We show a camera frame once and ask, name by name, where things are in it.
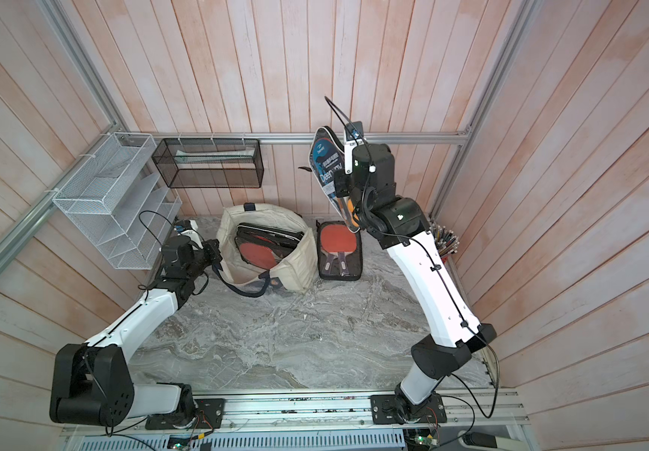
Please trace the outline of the blue Deerway paddle case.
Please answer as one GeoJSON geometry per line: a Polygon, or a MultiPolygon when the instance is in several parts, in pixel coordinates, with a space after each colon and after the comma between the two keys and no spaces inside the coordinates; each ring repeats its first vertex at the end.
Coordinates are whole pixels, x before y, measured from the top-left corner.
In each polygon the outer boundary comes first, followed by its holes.
{"type": "Polygon", "coordinates": [[[319,127],[315,132],[309,154],[309,166],[330,205],[349,231],[360,231],[360,226],[353,217],[354,207],[344,173],[344,148],[330,127],[319,127]]]}

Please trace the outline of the cream canvas tote bag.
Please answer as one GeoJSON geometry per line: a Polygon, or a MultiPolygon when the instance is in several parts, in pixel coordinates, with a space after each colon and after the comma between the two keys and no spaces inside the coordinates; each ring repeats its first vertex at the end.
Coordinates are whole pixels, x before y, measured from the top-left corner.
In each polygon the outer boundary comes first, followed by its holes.
{"type": "Polygon", "coordinates": [[[213,265],[231,291],[259,298],[268,289],[308,291],[318,275],[312,229],[297,213],[246,203],[224,210],[217,231],[221,261],[213,265]]]}

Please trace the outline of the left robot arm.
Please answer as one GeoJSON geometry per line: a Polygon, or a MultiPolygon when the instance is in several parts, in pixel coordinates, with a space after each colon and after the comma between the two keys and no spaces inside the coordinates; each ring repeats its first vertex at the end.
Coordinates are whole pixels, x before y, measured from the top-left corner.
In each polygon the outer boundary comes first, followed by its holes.
{"type": "Polygon", "coordinates": [[[197,280],[221,261],[216,239],[181,234],[168,239],[155,278],[117,321],[55,358],[49,417],[59,424],[100,426],[159,417],[189,428],[197,416],[192,389],[183,383],[135,384],[128,363],[140,345],[194,294],[197,280]]]}

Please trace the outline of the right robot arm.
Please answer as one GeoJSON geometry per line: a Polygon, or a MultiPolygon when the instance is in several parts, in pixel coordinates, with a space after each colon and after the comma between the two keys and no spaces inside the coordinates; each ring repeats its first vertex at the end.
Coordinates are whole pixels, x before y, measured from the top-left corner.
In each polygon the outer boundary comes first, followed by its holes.
{"type": "Polygon", "coordinates": [[[465,366],[497,333],[472,313],[447,273],[420,205],[397,195],[390,148],[346,144],[344,162],[356,222],[403,272],[430,329],[412,346],[414,364],[390,403],[396,422],[415,422],[426,414],[439,383],[465,366]]]}

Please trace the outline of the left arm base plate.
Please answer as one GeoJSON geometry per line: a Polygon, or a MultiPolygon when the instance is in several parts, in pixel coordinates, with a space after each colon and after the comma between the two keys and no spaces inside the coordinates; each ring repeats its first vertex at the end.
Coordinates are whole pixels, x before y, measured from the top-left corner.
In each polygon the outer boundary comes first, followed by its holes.
{"type": "Polygon", "coordinates": [[[225,404],[224,398],[194,398],[174,413],[149,416],[145,430],[216,430],[221,427],[225,404]]]}

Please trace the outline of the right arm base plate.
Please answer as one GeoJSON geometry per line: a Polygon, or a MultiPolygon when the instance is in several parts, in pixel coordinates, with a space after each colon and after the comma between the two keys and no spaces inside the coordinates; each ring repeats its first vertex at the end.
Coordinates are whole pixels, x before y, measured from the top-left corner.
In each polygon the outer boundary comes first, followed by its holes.
{"type": "Polygon", "coordinates": [[[372,419],[375,425],[410,425],[447,422],[441,396],[431,394],[421,404],[411,404],[404,395],[387,394],[370,397],[372,419]]]}

